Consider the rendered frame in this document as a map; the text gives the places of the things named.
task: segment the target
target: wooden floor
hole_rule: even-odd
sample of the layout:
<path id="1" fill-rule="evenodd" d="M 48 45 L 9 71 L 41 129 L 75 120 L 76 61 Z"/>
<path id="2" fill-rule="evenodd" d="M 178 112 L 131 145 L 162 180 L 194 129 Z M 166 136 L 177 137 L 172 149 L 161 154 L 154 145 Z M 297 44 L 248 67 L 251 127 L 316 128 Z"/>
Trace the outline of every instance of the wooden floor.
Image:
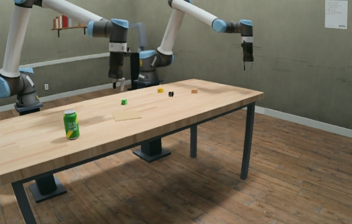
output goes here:
<path id="1" fill-rule="evenodd" d="M 44 109 L 119 92 L 44 103 Z M 0 113 L 0 120 L 18 116 Z M 246 111 L 162 140 L 172 151 L 146 163 L 132 150 L 55 174 L 68 193 L 35 203 L 38 223 L 352 223 L 352 139 L 256 114 L 249 175 L 239 179 Z M 24 223 L 11 185 L 0 223 Z"/>

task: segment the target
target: can top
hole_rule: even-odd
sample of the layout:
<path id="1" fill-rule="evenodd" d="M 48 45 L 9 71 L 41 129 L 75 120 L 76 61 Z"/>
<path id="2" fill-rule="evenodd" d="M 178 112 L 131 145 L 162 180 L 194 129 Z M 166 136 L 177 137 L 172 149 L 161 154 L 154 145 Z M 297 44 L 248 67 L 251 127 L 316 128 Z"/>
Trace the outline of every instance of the can top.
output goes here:
<path id="1" fill-rule="evenodd" d="M 66 111 L 64 111 L 64 114 L 66 114 L 66 115 L 70 115 L 70 114 L 73 114 L 73 113 L 75 113 L 75 110 L 66 110 Z"/>

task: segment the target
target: gray wall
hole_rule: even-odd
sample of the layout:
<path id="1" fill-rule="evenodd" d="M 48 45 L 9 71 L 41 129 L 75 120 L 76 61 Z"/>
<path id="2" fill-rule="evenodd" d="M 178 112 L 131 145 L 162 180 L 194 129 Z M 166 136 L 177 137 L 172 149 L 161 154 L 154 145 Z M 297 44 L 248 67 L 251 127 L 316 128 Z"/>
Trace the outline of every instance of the gray wall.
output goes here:
<path id="1" fill-rule="evenodd" d="M 158 0 L 138 1 L 139 18 L 160 45 L 171 10 Z M 254 24 L 254 71 L 244 72 L 238 34 L 217 34 L 185 16 L 175 62 L 158 69 L 165 82 L 199 78 L 260 90 L 257 105 L 352 129 L 352 1 L 348 30 L 325 28 L 324 0 L 193 0 L 227 19 Z"/>
<path id="2" fill-rule="evenodd" d="M 135 17 L 133 0 L 69 0 L 77 6 L 83 7 L 107 19 L 128 19 Z M 13 0 L 0 0 L 0 68 L 3 65 L 7 34 L 14 9 Z M 83 35 L 83 29 L 52 31 L 53 19 L 60 14 L 51 9 L 34 6 L 31 12 L 27 33 L 22 49 L 21 65 L 51 60 L 92 55 L 108 52 L 108 39 L 93 39 Z M 129 35 L 130 46 L 137 48 L 136 32 Z M 108 78 L 109 58 L 97 58 L 69 62 L 58 65 L 35 68 L 35 85 L 37 94 L 41 96 L 63 93 L 66 91 L 104 85 L 111 80 Z M 124 73 L 129 75 L 129 59 L 125 59 Z M 49 90 L 44 90 L 44 84 L 49 84 Z M 16 97 L 0 99 L 0 106 L 15 103 Z"/>
<path id="3" fill-rule="evenodd" d="M 171 8 L 166 0 L 70 1 L 106 18 L 145 22 L 148 49 L 162 40 Z M 217 34 L 186 16 L 175 43 L 175 62 L 158 72 L 166 83 L 199 78 L 265 92 L 257 105 L 352 129 L 352 1 L 348 30 L 326 29 L 324 0 L 193 0 L 214 15 L 254 23 L 254 71 L 243 71 L 238 34 Z M 0 0 L 0 68 L 12 14 L 12 1 Z M 108 40 L 89 39 L 81 30 L 51 31 L 58 14 L 34 8 L 22 63 L 107 52 Z M 128 45 L 134 47 L 134 31 Z M 38 68 L 40 96 L 105 84 L 106 58 Z M 73 84 L 65 81 L 73 79 Z M 55 86 L 44 91 L 43 84 Z M 0 104 L 14 100 L 0 100 Z"/>

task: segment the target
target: robotic arm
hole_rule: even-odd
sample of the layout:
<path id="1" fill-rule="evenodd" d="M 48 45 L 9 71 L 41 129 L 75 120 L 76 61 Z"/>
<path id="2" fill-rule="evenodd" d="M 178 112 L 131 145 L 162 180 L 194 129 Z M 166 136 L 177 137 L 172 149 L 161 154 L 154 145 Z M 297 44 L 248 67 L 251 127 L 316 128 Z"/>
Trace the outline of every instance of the robotic arm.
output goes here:
<path id="1" fill-rule="evenodd" d="M 238 22 L 224 21 L 210 14 L 209 12 L 192 5 L 191 0 L 168 0 L 168 4 L 173 8 L 167 29 L 160 47 L 155 50 L 146 50 L 140 53 L 140 75 L 138 83 L 145 86 L 158 85 L 159 80 L 155 69 L 172 64 L 174 46 L 178 31 L 182 25 L 185 13 L 193 16 L 204 24 L 212 27 L 216 32 L 241 34 L 241 46 L 244 52 L 245 62 L 253 63 L 253 33 L 252 21 L 240 20 Z"/>
<path id="2" fill-rule="evenodd" d="M 109 38 L 109 77 L 122 78 L 124 52 L 126 52 L 128 21 L 108 21 L 92 12 L 65 0 L 14 0 L 15 8 L 7 37 L 3 68 L 0 69 L 0 98 L 17 95 L 16 110 L 22 111 L 42 107 L 34 87 L 33 74 L 20 72 L 20 57 L 32 6 L 57 11 L 88 26 L 90 37 Z"/>

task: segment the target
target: table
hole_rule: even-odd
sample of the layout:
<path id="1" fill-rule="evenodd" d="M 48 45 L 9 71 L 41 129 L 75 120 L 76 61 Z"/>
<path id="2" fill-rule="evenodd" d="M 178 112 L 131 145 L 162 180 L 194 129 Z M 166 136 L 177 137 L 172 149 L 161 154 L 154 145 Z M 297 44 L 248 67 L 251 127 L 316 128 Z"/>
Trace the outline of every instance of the table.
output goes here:
<path id="1" fill-rule="evenodd" d="M 127 91 L 0 121 L 0 185 L 12 184 L 27 224 L 35 223 L 23 183 L 191 131 L 191 157 L 197 156 L 197 125 L 248 107 L 241 178 L 248 176 L 254 106 L 260 91 L 203 80 L 185 80 Z M 197 88 L 198 94 L 191 93 Z M 127 105 L 121 100 L 127 99 Z M 80 137 L 65 138 L 63 112 L 76 110 Z M 138 110 L 141 119 L 115 121 L 112 112 Z"/>

